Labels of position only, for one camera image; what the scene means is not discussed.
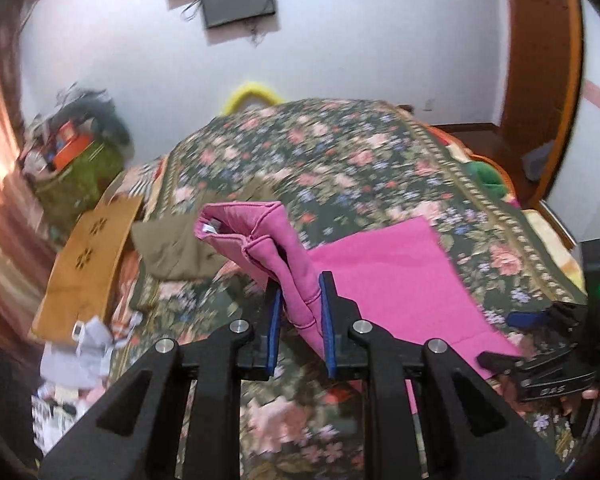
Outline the colourful fleece blanket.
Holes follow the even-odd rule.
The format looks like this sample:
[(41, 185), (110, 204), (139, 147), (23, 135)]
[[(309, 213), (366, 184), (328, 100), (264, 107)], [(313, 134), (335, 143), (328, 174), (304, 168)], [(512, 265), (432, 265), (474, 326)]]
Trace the colourful fleece blanket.
[(558, 231), (547, 221), (547, 218), (535, 208), (524, 209), (520, 206), (514, 182), (505, 169), (489, 157), (475, 154), (451, 133), (434, 126), (426, 126), (426, 129), (446, 146), (454, 159), (465, 165), (477, 182), (486, 186), (492, 196), (522, 210), (556, 266), (578, 289), (584, 290), (583, 273), (577, 259), (571, 255)]

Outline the striped cloth under bedspread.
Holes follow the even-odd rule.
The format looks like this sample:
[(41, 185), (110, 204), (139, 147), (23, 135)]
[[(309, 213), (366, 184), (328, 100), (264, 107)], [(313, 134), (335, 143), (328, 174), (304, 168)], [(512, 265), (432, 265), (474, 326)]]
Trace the striped cloth under bedspread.
[(168, 156), (163, 155), (121, 171), (102, 193), (97, 205), (105, 206), (119, 198), (140, 196), (142, 205), (148, 206), (160, 190), (167, 161)]

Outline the orange box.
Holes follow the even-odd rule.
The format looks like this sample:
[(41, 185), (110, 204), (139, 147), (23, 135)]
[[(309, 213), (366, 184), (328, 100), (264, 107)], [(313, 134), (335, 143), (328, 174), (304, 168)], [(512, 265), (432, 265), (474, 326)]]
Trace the orange box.
[(92, 142), (91, 133), (81, 131), (71, 120), (65, 122), (55, 136), (53, 164), (56, 170), (63, 170), (71, 164)]

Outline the yellow curved headboard tube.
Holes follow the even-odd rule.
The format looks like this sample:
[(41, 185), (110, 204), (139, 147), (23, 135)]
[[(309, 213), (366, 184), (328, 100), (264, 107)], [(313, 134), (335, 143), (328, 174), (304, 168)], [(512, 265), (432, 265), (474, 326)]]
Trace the yellow curved headboard tube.
[(228, 97), (222, 106), (220, 115), (227, 116), (243, 110), (247, 105), (258, 102), (264, 106), (283, 103), (283, 98), (271, 88), (260, 82), (247, 81), (241, 84)]

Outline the floral dark green bedspread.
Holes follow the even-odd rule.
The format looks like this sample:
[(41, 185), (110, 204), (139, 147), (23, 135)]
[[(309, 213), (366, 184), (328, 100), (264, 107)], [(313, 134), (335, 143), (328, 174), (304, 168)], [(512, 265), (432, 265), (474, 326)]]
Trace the floral dark green bedspread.
[[(189, 212), (202, 190), (271, 183), (307, 248), (416, 217), (439, 235), (464, 289), (497, 330), (513, 310), (579, 302), (521, 209), (501, 202), (445, 145), (397, 108), (310, 99), (218, 117), (166, 154), (144, 220)], [(245, 479), (357, 479), (362, 396), (332, 382), (289, 325), (267, 382), (242, 386)]]

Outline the brown wooden board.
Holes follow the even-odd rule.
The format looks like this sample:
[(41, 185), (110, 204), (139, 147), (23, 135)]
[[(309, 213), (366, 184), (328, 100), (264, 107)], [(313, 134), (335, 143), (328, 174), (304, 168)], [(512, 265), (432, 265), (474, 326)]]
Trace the brown wooden board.
[(142, 203), (140, 196), (119, 197), (82, 214), (56, 257), (32, 337), (74, 346), (78, 326), (110, 321), (120, 260)]

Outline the olive green shorts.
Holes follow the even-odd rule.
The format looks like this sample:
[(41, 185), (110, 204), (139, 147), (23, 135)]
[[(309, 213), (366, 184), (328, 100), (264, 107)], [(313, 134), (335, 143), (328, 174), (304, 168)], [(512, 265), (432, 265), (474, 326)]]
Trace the olive green shorts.
[(226, 258), (196, 237), (194, 226), (201, 208), (212, 203), (270, 200), (277, 200), (273, 185), (258, 177), (252, 178), (230, 195), (202, 190), (189, 212), (134, 222), (131, 228), (132, 242), (147, 272), (157, 280), (196, 281), (213, 278), (226, 263)]

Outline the green fabric storage bag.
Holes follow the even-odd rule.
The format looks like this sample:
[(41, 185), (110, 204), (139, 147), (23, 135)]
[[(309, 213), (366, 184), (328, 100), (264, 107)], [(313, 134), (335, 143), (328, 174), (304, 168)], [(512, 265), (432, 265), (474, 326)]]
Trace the green fabric storage bag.
[(81, 214), (92, 210), (123, 169), (123, 157), (111, 144), (92, 142), (55, 177), (35, 182), (50, 239), (65, 243)]

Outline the pink pants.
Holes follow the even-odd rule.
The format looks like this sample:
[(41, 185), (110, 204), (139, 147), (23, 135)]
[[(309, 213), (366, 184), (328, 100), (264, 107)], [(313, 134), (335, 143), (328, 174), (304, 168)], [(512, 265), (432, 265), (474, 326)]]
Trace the pink pants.
[(215, 203), (202, 208), (194, 233), (259, 286), (279, 284), (288, 321), (318, 356), (325, 354), (323, 271), (363, 318), (398, 339), (441, 338), (470, 366), (483, 351), (518, 356), (470, 298), (422, 217), (306, 249), (281, 203)]

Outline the brown wooden door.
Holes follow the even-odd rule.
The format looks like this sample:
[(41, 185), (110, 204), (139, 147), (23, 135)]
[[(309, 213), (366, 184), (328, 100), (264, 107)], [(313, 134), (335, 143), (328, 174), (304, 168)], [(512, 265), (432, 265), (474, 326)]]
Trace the brown wooden door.
[(509, 62), (500, 133), (521, 171), (519, 203), (550, 192), (568, 146), (580, 96), (580, 0), (508, 0)]

